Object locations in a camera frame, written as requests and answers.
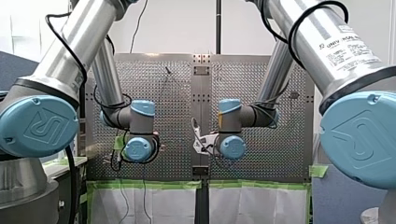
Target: vertical metal rail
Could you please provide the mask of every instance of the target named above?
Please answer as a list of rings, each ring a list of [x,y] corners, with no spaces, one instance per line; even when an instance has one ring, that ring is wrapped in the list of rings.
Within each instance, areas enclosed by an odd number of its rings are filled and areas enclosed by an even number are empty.
[[[216,54],[221,54],[221,1],[216,1]]]

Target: printed label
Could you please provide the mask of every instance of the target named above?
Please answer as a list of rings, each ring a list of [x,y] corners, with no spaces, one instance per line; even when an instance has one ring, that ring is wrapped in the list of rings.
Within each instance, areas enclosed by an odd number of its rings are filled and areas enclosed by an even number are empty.
[[[340,26],[338,26],[338,28],[340,29],[341,32],[353,33],[353,29],[347,25],[340,25]]]
[[[364,63],[381,62],[356,34],[330,38],[318,48],[337,71],[348,71]]]

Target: metal frame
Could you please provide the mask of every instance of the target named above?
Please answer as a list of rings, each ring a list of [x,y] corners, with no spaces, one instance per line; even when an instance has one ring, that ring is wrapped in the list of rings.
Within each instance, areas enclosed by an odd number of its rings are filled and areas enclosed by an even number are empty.
[[[186,87],[183,91],[185,93],[183,94],[188,94],[186,95],[186,104],[182,108],[181,111],[177,111],[177,109],[172,109],[172,111],[165,111],[167,114],[166,116],[171,116],[172,113],[179,113],[183,115],[184,113],[184,119],[182,120],[183,122],[186,122],[186,124],[179,124],[181,125],[181,129],[184,135],[180,136],[180,130],[176,131],[175,133],[160,133],[160,136],[162,136],[162,140],[165,141],[166,145],[166,138],[173,139],[173,141],[176,141],[177,139],[183,138],[184,144],[188,144],[185,146],[186,151],[179,151],[179,153],[188,153],[188,157],[183,157],[186,160],[190,160],[189,165],[187,166],[187,163],[184,162],[182,166],[179,167],[179,169],[176,169],[173,171],[172,174],[168,176],[160,176],[160,174],[153,174],[152,169],[150,169],[150,165],[148,165],[148,172],[146,175],[147,179],[151,180],[159,180],[159,181],[175,181],[175,180],[192,180],[192,179],[199,179],[199,180],[207,180],[208,178],[216,178],[216,179],[232,179],[232,178],[245,178],[245,179],[259,179],[259,180],[272,180],[272,181],[279,181],[279,182],[295,182],[295,183],[303,183],[303,182],[309,182],[309,165],[312,162],[312,129],[313,129],[313,96],[314,96],[314,85],[312,81],[310,80],[309,76],[304,76],[302,73],[304,72],[301,68],[294,68],[293,73],[297,73],[298,76],[292,76],[291,77],[291,82],[296,81],[295,78],[303,78],[304,80],[297,80],[301,82],[301,85],[304,85],[304,90],[299,90],[303,92],[299,92],[301,97],[306,97],[306,99],[299,98],[298,102],[299,104],[304,104],[300,105],[300,109],[302,109],[300,113],[300,117],[298,120],[295,120],[296,122],[301,123],[301,127],[304,125],[304,138],[303,139],[297,139],[294,141],[304,141],[304,148],[298,148],[296,149],[298,151],[298,156],[301,157],[300,159],[303,160],[302,163],[299,163],[299,167],[303,167],[304,169],[302,171],[299,171],[297,175],[294,176],[265,176],[263,175],[263,172],[258,172],[262,171],[265,169],[260,162],[253,161],[251,163],[246,163],[245,168],[249,168],[256,172],[255,174],[252,173],[252,175],[234,175],[234,176],[228,176],[228,175],[222,175],[222,173],[219,173],[219,171],[216,171],[214,168],[213,171],[218,172],[217,175],[212,175],[210,176],[209,174],[206,174],[207,168],[210,167],[210,165],[213,165],[213,162],[209,160],[209,158],[206,155],[199,155],[197,154],[194,149],[192,148],[192,142],[193,142],[193,132],[192,129],[190,128],[190,119],[189,117],[195,117],[201,127],[202,134],[208,134],[211,131],[215,131],[213,127],[216,127],[215,122],[217,123],[217,116],[214,118],[213,116],[213,111],[217,108],[218,102],[214,102],[214,94],[216,95],[216,91],[213,88],[216,87],[216,73],[218,69],[216,66],[226,66],[224,63],[235,63],[235,64],[244,64],[247,68],[245,70],[238,70],[237,73],[243,73],[240,74],[240,76],[249,76],[249,73],[252,72],[249,69],[250,64],[254,65],[253,68],[253,73],[255,73],[255,78],[256,79],[262,79],[260,76],[264,76],[264,70],[266,69],[266,65],[269,62],[270,57],[268,56],[225,56],[225,55],[207,55],[207,54],[195,54],[195,55],[190,55],[190,54],[120,54],[116,56],[116,62],[118,66],[118,70],[120,73],[120,81],[121,81],[121,86],[123,92],[130,93],[133,98],[136,97],[141,97],[141,98],[149,98],[150,100],[158,101],[158,96],[155,96],[155,92],[158,90],[159,86],[161,85],[161,81],[158,80],[158,77],[163,76],[163,78],[167,79],[167,74],[166,71],[163,69],[159,69],[156,66],[164,66],[165,64],[168,65],[174,65],[177,66],[178,64],[183,64],[184,69],[180,70],[183,74],[178,74],[178,76],[183,77],[184,83],[183,83],[183,88]],[[126,77],[126,72],[124,70],[128,70],[134,76],[136,77]],[[157,78],[153,81],[149,81],[149,78]],[[261,83],[254,83],[254,85],[249,86],[251,82],[260,82],[259,80],[246,80],[243,85],[247,85],[246,92],[248,94],[254,94],[254,97],[256,96],[256,91],[259,90],[260,84]],[[134,87],[132,85],[132,82],[139,82],[141,86],[135,87],[133,90],[131,88]],[[180,91],[180,87],[178,84],[175,84],[174,81],[177,81],[176,79],[170,80],[169,85],[167,88],[169,91],[173,92],[178,92]],[[97,113],[98,113],[98,106],[95,104],[94,100],[92,99],[92,90],[94,87],[94,80],[92,79],[92,74],[90,74],[90,81],[87,83],[86,86],[86,92],[88,97],[86,97],[86,106],[87,106],[87,124],[86,124],[86,129],[87,129],[87,155],[89,157],[92,156],[92,152],[95,151],[95,144],[94,143],[94,136],[92,134],[95,131],[95,123],[100,122],[99,119],[97,118]],[[179,95],[172,95],[172,94],[167,94],[164,97],[178,97]],[[242,98],[246,98],[246,93],[243,91],[243,96]],[[173,104],[174,100],[177,99],[170,99],[168,104]],[[161,111],[161,107],[157,106],[157,111]],[[156,118],[156,123],[162,123],[163,124],[163,115],[158,115],[158,118]],[[286,127],[282,126],[282,121],[279,124],[280,129],[285,129]],[[109,129],[106,130],[106,128],[100,127],[103,132],[114,132],[115,131],[110,131]],[[260,135],[262,132],[267,134],[270,131],[247,131],[248,134],[253,134],[249,135],[250,137],[247,138],[248,141],[256,141],[257,139],[261,139],[261,137],[267,137],[268,135]],[[166,163],[171,162],[174,166],[179,166],[178,164],[178,158],[169,158],[166,157],[166,153],[170,152],[172,153],[172,148],[163,148],[163,151],[160,153],[160,158],[159,160],[153,163],[153,166],[156,166],[155,169],[163,169],[167,170],[169,169],[166,167]],[[128,171],[123,172],[121,171],[119,174],[111,171],[109,168],[108,164],[103,164],[103,160],[105,159],[105,155],[103,154],[104,151],[101,152],[102,155],[99,157],[100,160],[98,160],[98,155],[93,156],[93,160],[90,160],[90,165],[88,169],[88,178],[90,180],[95,180],[95,179],[112,179],[112,178],[117,178],[117,177],[125,177],[125,178],[137,178],[141,179],[142,174],[143,174],[143,169],[142,166],[139,165],[130,165],[130,164],[124,164],[123,169],[126,169]],[[107,150],[107,156],[111,153],[111,148]],[[288,153],[287,151],[282,152],[282,156],[285,157],[285,153]],[[201,173],[195,173],[198,175],[193,175],[193,171],[199,171]],[[92,172],[103,172],[103,175],[92,175]],[[180,177],[180,175],[177,175],[176,172],[184,172],[183,176]]]

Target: metal pole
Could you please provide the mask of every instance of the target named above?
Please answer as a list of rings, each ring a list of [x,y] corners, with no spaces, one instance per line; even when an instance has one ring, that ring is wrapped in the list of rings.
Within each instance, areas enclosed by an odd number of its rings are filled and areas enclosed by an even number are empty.
[[[257,96],[257,102],[268,102],[262,104],[265,108],[274,109],[278,103],[279,95],[287,88],[290,80],[290,69],[293,59],[289,53],[288,45],[277,41],[273,55],[268,64],[264,81]]]
[[[221,1],[216,1],[216,54],[221,54]]]

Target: metal bracket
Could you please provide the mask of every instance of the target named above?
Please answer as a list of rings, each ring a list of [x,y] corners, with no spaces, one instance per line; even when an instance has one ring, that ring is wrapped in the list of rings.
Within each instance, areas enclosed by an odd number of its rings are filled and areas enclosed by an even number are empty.
[[[209,76],[210,68],[208,66],[194,66],[195,76]]]
[[[208,166],[192,166],[192,175],[209,175],[209,167]]]

